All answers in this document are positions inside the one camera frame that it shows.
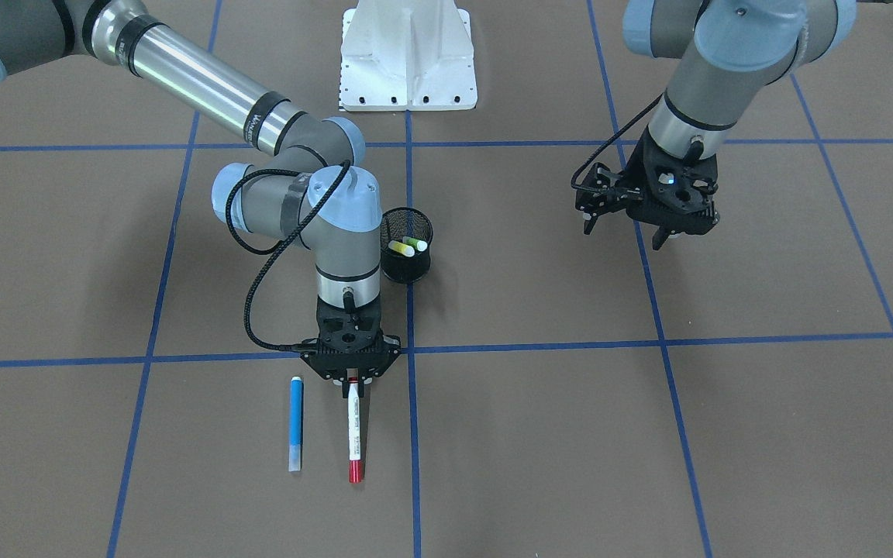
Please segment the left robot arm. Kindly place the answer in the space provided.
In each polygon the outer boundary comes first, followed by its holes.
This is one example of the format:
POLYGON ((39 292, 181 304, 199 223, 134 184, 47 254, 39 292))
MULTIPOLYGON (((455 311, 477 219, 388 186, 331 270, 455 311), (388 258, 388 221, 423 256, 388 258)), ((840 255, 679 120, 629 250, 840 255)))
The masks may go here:
POLYGON ((765 86, 821 59, 857 20, 854 1, 631 1, 631 52, 678 61, 622 173, 631 219, 655 225, 652 247, 704 236, 719 222, 717 152, 765 86))

